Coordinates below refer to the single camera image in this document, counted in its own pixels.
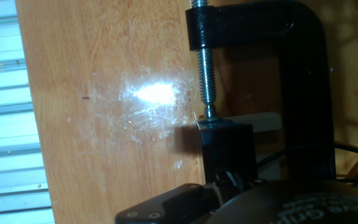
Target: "threaded screw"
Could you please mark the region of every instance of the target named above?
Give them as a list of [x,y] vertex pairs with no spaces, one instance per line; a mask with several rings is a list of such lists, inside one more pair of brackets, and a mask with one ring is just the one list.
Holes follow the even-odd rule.
[[[192,0],[191,6],[207,6],[207,0]],[[211,49],[201,49],[197,52],[198,59],[198,80],[200,83],[201,100],[205,105],[205,118],[210,119],[216,116],[213,107],[216,99],[214,62]]]

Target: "wooden surface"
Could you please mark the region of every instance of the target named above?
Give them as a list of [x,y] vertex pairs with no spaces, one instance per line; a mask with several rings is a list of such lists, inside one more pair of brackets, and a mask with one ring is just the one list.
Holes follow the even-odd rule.
[[[251,1],[210,1],[239,2]],[[358,146],[358,1],[302,2],[326,29],[335,138]],[[203,182],[189,6],[17,0],[56,223],[112,223],[124,208]],[[268,45],[215,51],[220,115],[281,112],[274,55]],[[257,143],[259,153],[281,150],[283,133],[257,136]],[[339,174],[357,168],[357,155],[337,154]]]

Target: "round black object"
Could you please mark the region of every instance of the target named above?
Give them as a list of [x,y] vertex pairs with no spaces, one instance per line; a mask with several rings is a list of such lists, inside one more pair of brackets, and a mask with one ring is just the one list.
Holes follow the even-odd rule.
[[206,223],[358,224],[358,189],[328,180],[269,182],[233,198]]

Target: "black object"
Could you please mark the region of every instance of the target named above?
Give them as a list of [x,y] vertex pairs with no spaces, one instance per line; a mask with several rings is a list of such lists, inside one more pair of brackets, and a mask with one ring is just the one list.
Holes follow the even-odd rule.
[[185,184],[120,212],[116,224],[356,223],[358,189],[333,180],[279,180],[238,195],[225,181]]
[[331,180],[281,180],[247,191],[206,224],[357,223],[358,190]]
[[230,172],[239,185],[258,178],[252,125],[219,119],[199,122],[198,127],[206,183],[218,180],[218,172]]
[[331,90],[324,29],[296,1],[186,11],[190,50],[269,42],[277,45],[287,147],[323,147],[287,156],[292,179],[335,179]]
[[185,184],[116,215],[116,224],[182,224],[219,208],[214,189]]

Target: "black bracket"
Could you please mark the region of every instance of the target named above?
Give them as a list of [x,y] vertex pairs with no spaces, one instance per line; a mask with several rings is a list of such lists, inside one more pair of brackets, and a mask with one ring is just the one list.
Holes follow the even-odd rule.
[[265,1],[196,7],[186,18],[190,50],[266,42],[278,47],[286,145],[327,145],[288,155],[290,177],[335,179],[326,39],[316,14],[300,2]]

